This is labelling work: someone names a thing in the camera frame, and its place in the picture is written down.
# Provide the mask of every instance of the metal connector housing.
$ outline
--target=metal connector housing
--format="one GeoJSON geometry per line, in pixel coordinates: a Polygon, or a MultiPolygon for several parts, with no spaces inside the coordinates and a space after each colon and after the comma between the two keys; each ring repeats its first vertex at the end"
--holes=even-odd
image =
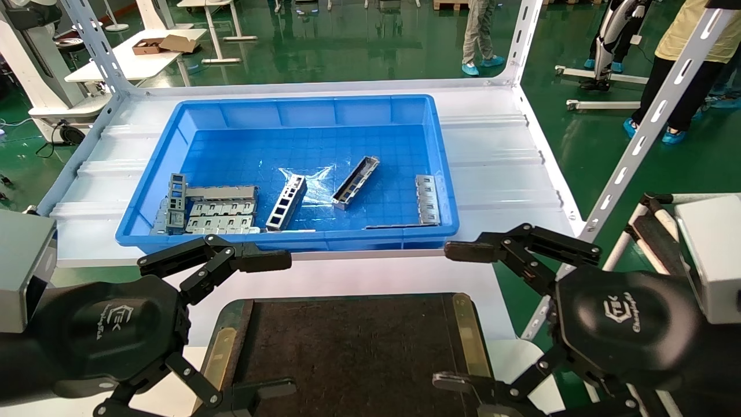
{"type": "Polygon", "coordinates": [[[346,210],[379,163],[377,157],[363,158],[332,196],[332,206],[346,210]]]}
{"type": "Polygon", "coordinates": [[[268,216],[265,228],[270,231],[285,230],[296,207],[301,204],[305,193],[306,177],[291,175],[280,197],[278,197],[275,207],[270,212],[270,216],[268,216]]]}

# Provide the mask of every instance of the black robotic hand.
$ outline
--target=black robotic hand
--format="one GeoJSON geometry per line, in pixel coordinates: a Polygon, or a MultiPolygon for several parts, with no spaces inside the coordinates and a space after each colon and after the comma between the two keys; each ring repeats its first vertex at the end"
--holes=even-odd
{"type": "Polygon", "coordinates": [[[481,407],[512,417],[545,414],[528,400],[557,367],[566,366],[607,398],[553,416],[639,416],[637,389],[736,396],[741,390],[735,350],[741,327],[711,325],[687,277],[654,272],[605,272],[602,250],[581,240],[523,224],[481,233],[475,242],[448,242],[445,256],[464,262],[503,262],[541,295],[553,347],[512,384],[492,378],[434,375],[436,387],[476,395],[481,407]],[[533,253],[576,267],[561,280],[533,253]]]}
{"type": "Polygon", "coordinates": [[[198,417],[248,417],[262,398],[295,392],[290,378],[217,390],[182,356],[196,305],[235,271],[291,267],[287,251],[263,252],[254,243],[208,235],[138,261],[131,283],[91,283],[48,289],[21,334],[0,334],[0,405],[53,396],[81,398],[114,388],[94,410],[103,417],[154,417],[128,407],[174,372],[201,400],[198,417]],[[180,285],[162,278],[203,264],[180,285]],[[24,375],[13,380],[10,375],[24,375]]]}

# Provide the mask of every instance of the white shelf surface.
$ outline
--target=white shelf surface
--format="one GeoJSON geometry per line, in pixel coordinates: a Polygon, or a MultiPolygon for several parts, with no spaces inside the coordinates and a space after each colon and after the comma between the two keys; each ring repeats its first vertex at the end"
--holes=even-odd
{"type": "MultiPolygon", "coordinates": [[[[452,239],[475,240],[480,232],[503,232],[526,222],[571,235],[582,227],[571,193],[519,89],[369,91],[342,88],[354,87],[353,83],[338,84],[342,85],[333,91],[296,85],[298,90],[290,92],[263,86],[269,92],[244,93],[236,86],[236,90],[155,89],[149,96],[130,96],[50,213],[57,220],[58,266],[132,266],[144,255],[137,248],[120,246],[114,234],[172,110],[186,99],[427,93],[435,99],[458,203],[460,229],[452,239]],[[307,87],[315,90],[301,90],[307,87]]],[[[193,307],[191,342],[205,343],[221,308],[238,298],[426,292],[469,294],[487,340],[516,338],[491,265],[452,262],[441,249],[309,252],[293,254],[293,259],[293,267],[286,271],[237,273],[193,307]]],[[[177,285],[190,273],[181,272],[168,281],[177,285]]]]}

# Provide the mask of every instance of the beige pants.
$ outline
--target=beige pants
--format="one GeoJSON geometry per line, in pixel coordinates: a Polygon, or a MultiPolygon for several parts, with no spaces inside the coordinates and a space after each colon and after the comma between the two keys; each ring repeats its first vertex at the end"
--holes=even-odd
{"type": "Polygon", "coordinates": [[[484,59],[492,59],[494,52],[491,49],[491,15],[494,13],[494,0],[468,0],[468,24],[465,28],[463,41],[463,63],[473,61],[476,44],[484,59]]]}

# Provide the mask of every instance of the black mat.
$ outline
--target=black mat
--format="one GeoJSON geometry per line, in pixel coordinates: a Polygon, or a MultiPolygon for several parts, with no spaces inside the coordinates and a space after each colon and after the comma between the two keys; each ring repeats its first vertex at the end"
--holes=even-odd
{"type": "Polygon", "coordinates": [[[255,302],[234,382],[296,379],[258,417],[476,416],[432,386],[446,370],[466,372],[452,294],[255,302]]]}

